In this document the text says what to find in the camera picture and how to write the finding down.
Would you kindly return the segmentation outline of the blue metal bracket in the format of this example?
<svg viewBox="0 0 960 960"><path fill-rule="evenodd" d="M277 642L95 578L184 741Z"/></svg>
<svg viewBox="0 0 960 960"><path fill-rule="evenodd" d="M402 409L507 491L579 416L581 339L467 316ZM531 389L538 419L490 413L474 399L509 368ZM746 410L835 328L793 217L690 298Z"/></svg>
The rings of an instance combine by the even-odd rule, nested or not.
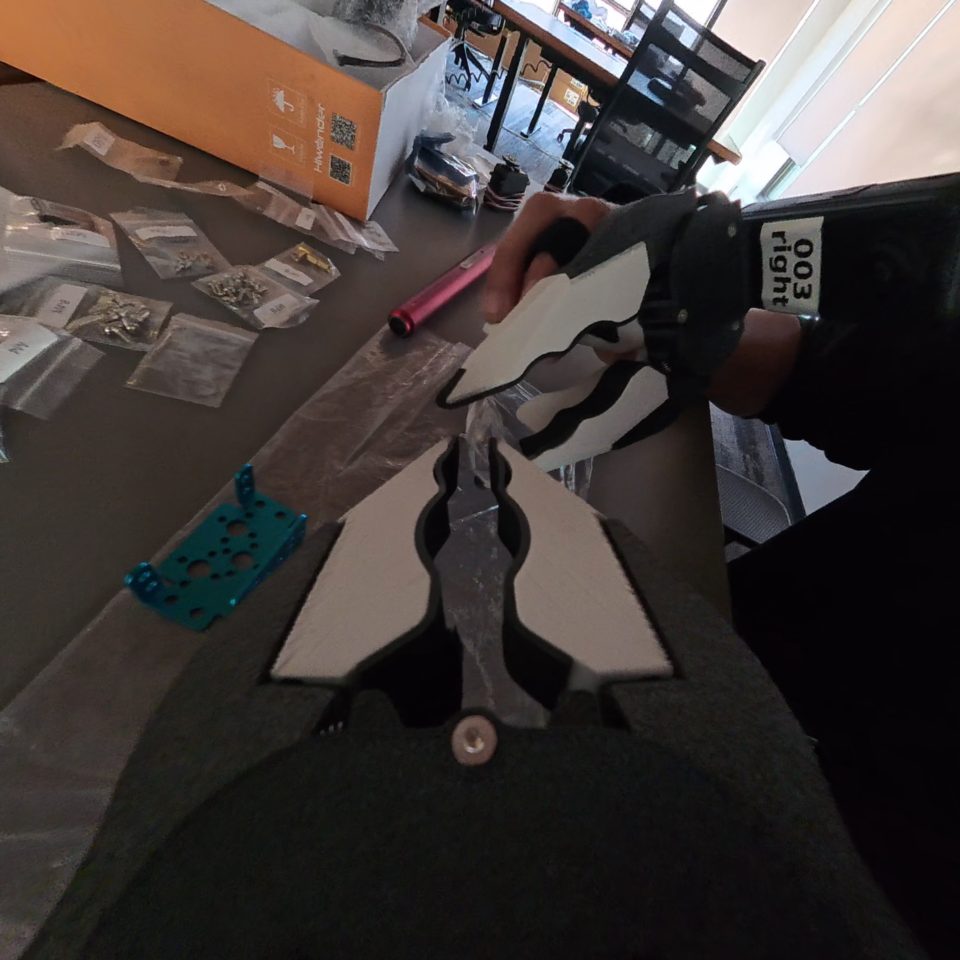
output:
<svg viewBox="0 0 960 960"><path fill-rule="evenodd" d="M289 559L306 529L307 515L258 490L247 463L234 475L233 500L210 510L158 565L129 570L125 586L164 618L204 631Z"/></svg>

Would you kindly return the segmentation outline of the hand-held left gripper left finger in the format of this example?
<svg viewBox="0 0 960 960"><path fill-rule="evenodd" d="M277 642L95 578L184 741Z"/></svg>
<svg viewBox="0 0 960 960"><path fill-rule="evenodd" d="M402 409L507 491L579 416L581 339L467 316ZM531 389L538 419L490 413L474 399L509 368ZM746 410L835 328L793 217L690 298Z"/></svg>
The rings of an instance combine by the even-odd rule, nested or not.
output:
<svg viewBox="0 0 960 960"><path fill-rule="evenodd" d="M463 646L436 563L459 467L459 438L441 440L342 517L272 681L382 691L409 727L461 710Z"/></svg>

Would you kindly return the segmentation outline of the grey mesh chair seat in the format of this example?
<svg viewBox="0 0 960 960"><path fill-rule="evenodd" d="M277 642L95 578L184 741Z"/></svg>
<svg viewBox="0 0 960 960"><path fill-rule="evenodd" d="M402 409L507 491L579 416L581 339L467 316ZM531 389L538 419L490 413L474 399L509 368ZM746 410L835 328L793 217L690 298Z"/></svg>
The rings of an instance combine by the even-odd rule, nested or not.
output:
<svg viewBox="0 0 960 960"><path fill-rule="evenodd" d="M781 432L711 405L724 551L732 562L806 517Z"/></svg>

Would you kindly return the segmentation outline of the small clear screw bag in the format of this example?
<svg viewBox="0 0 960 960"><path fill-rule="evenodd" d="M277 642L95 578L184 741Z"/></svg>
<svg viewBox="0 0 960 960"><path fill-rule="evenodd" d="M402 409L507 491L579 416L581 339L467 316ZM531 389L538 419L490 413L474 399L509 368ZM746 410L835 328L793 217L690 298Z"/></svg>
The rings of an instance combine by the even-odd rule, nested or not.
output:
<svg viewBox="0 0 960 960"><path fill-rule="evenodd" d="M517 413L539 391L522 381L467 408L449 538L438 555L446 618L462 642L462 706L518 728L546 725L546 711L512 679L502 647L503 586L512 562L498 535L487 442L516 447L528 434Z"/></svg>

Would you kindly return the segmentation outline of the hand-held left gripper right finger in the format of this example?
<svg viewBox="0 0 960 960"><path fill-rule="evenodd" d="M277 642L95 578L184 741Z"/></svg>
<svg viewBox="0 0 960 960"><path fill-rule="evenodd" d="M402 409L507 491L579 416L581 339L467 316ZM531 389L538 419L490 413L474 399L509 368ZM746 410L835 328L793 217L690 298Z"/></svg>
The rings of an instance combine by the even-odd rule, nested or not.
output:
<svg viewBox="0 0 960 960"><path fill-rule="evenodd" d="M671 679L674 665L601 515L496 439L489 483L510 555L502 616L510 678L549 712L569 693Z"/></svg>

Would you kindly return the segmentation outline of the black mesh office chair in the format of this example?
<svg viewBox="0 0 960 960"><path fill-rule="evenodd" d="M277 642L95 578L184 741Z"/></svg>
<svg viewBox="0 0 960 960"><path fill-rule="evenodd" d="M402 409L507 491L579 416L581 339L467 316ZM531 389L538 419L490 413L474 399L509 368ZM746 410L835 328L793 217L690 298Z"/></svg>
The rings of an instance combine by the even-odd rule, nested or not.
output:
<svg viewBox="0 0 960 960"><path fill-rule="evenodd" d="M764 66L662 2L590 127L568 192L631 200L694 186Z"/></svg>

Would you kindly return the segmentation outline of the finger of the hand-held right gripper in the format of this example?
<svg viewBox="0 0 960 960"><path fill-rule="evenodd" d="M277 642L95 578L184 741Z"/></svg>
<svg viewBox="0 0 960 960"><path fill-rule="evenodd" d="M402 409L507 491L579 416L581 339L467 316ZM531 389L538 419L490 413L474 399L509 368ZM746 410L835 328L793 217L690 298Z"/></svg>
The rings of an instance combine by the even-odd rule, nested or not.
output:
<svg viewBox="0 0 960 960"><path fill-rule="evenodd" d="M614 450L667 401L666 376L646 363L621 360L524 403L517 417L529 434L519 448L544 471L591 459Z"/></svg>
<svg viewBox="0 0 960 960"><path fill-rule="evenodd" d="M576 277L552 274L537 282L494 325L439 391L438 407L456 409L520 381L541 360L567 354L601 325L619 330L639 312L651 268L638 242Z"/></svg>

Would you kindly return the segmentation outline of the person's right hand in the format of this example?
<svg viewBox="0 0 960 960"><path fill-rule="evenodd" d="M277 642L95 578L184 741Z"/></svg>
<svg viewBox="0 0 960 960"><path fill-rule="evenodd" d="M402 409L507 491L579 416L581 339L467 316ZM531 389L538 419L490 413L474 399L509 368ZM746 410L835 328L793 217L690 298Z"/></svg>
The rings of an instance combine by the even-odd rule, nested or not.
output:
<svg viewBox="0 0 960 960"><path fill-rule="evenodd" d="M560 270L549 252L531 254L535 241L545 230L558 220L572 218L592 232L614 207L600 198L546 191L529 198L501 238L487 271L485 322L501 323L531 287Z"/></svg>

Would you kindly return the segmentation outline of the pile of small screw bags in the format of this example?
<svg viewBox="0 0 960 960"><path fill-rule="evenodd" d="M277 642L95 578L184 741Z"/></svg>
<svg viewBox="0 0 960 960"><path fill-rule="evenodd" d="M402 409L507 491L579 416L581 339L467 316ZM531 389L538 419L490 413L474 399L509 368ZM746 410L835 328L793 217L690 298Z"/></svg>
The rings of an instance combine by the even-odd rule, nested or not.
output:
<svg viewBox="0 0 960 960"><path fill-rule="evenodd" d="M79 149L139 183L230 198L302 239L260 264L232 266L189 215L138 206L107 218L2 191L2 404L51 416L95 364L94 345L143 354L127 386L218 408L263 330L299 326L340 272L313 242L382 259L397 246L374 221L305 204L259 179L180 182L180 157L126 140L98 122L72 126L61 150ZM184 281L241 326L174 313L163 299L124 293L117 238L156 277Z"/></svg>

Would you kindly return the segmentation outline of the beige roller blind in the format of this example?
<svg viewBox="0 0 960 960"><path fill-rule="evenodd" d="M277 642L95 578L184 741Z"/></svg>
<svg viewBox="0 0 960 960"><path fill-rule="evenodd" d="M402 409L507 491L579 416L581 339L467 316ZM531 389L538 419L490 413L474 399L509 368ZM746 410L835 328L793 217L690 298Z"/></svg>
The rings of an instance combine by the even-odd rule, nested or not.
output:
<svg viewBox="0 0 960 960"><path fill-rule="evenodd" d="M716 34L765 66L699 183L745 203L959 169L959 3L731 1Z"/></svg>

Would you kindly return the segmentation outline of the large clear plastic bag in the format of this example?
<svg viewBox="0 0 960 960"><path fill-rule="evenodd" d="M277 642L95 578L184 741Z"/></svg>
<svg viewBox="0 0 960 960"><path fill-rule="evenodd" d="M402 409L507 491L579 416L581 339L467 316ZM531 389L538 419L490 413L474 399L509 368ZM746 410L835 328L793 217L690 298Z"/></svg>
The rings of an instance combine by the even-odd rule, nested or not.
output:
<svg viewBox="0 0 960 960"><path fill-rule="evenodd" d="M468 349L432 333L375 334L253 457L257 486L335 521L447 435L466 410L443 411L440 388ZM572 357L524 382L554 390ZM152 710L205 635L150 610L122 586L50 666L2 710L2 867L38 850L53 871L84 850Z"/></svg>

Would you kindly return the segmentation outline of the wooden background table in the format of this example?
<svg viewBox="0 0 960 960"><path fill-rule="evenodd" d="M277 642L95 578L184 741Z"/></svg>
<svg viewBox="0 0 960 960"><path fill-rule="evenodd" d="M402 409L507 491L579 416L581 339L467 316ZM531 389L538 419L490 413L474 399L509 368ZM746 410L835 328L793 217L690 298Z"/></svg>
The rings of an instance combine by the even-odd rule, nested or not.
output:
<svg viewBox="0 0 960 960"><path fill-rule="evenodd" d="M601 94L610 93L627 68L626 61L603 53L556 16L531 3L493 1L491 8L516 34L517 43L487 130L485 149L490 153L497 148L530 42L540 47L542 57L552 67Z"/></svg>

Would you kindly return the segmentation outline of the orange cardboard box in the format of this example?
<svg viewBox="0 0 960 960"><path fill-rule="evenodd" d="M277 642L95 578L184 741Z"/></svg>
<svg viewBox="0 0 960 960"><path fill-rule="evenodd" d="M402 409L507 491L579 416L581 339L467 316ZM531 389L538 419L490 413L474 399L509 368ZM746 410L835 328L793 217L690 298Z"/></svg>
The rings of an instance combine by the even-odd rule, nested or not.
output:
<svg viewBox="0 0 960 960"><path fill-rule="evenodd" d="M359 220L443 93L450 39L416 24L278 37L213 2L2 2L2 61Z"/></svg>

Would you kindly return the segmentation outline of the pink metal cylinder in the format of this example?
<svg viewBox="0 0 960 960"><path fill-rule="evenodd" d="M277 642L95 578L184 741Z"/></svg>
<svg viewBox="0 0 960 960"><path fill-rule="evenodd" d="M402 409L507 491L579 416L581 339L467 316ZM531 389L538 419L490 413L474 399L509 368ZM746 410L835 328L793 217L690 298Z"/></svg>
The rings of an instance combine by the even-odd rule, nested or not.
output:
<svg viewBox="0 0 960 960"><path fill-rule="evenodd" d="M400 338L408 338L431 317L481 280L489 270L497 243L476 249L468 257L431 281L416 294L395 307L388 318L389 330Z"/></svg>

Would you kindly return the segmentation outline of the dark desk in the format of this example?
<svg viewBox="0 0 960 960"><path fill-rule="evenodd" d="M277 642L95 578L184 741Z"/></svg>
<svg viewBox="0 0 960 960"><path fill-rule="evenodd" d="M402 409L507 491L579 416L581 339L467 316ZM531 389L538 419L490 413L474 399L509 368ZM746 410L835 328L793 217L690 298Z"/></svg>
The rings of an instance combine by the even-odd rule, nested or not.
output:
<svg viewBox="0 0 960 960"><path fill-rule="evenodd" d="M48 83L2 86L2 186L100 214L144 206L185 210L236 263L257 263L294 234L235 202L155 189L84 150L58 150L76 124L185 161L186 179L249 181L229 164ZM133 351L109 347L51 420L4 414L2 711L51 666L123 587L135 564L161 559L198 514L230 497L234 473L381 332L390 310L497 238L509 215L473 220L421 199L405 180L374 213L399 252L378 261L332 251L341 278L311 318L260 335L222 406L126 387ZM590 502L626 523L723 616L730 600L707 406L665 432L597 462ZM86 849L53 870L18 848L2 867L2 958L19 958Z"/></svg>

